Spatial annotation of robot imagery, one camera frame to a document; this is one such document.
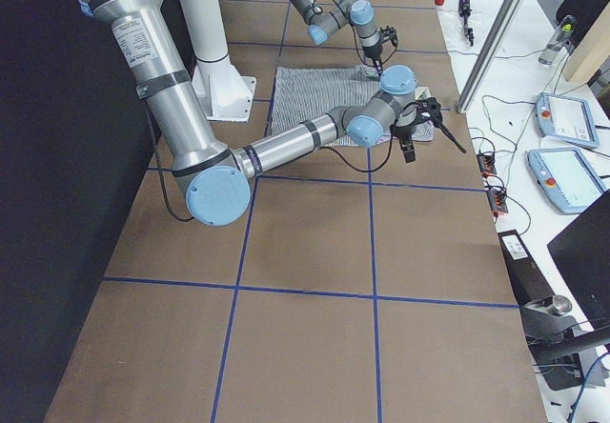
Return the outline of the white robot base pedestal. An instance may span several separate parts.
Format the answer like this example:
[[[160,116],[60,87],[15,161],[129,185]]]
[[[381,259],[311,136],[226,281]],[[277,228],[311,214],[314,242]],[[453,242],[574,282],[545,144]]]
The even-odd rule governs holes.
[[[193,88],[206,116],[248,121],[256,79],[241,75],[231,61],[218,0],[179,1],[196,61]]]

